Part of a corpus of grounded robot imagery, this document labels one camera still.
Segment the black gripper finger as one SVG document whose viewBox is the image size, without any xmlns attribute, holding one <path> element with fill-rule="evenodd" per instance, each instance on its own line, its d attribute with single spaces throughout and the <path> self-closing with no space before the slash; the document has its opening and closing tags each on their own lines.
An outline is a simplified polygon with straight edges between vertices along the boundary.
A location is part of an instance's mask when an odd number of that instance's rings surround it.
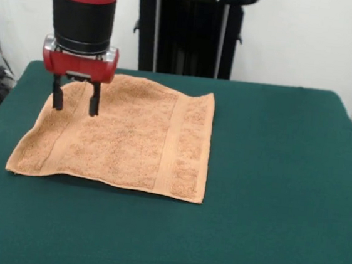
<svg viewBox="0 0 352 264">
<path fill-rule="evenodd" d="M 93 82 L 93 95 L 90 98 L 89 116 L 95 117 L 99 113 L 101 83 Z"/>
<path fill-rule="evenodd" d="M 61 89 L 61 76 L 53 75 L 53 108 L 63 109 L 63 91 Z"/>
</svg>

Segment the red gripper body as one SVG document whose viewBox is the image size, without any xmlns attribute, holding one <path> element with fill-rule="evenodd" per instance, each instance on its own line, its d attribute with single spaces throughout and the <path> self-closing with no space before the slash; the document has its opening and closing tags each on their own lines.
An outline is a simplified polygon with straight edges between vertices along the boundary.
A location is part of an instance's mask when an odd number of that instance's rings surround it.
<svg viewBox="0 0 352 264">
<path fill-rule="evenodd" d="M 52 34 L 46 36 L 43 44 L 44 65 L 54 75 L 107 84 L 115 76 L 118 59 L 119 50 L 113 46 L 103 54 L 90 56 L 63 51 Z"/>
</svg>

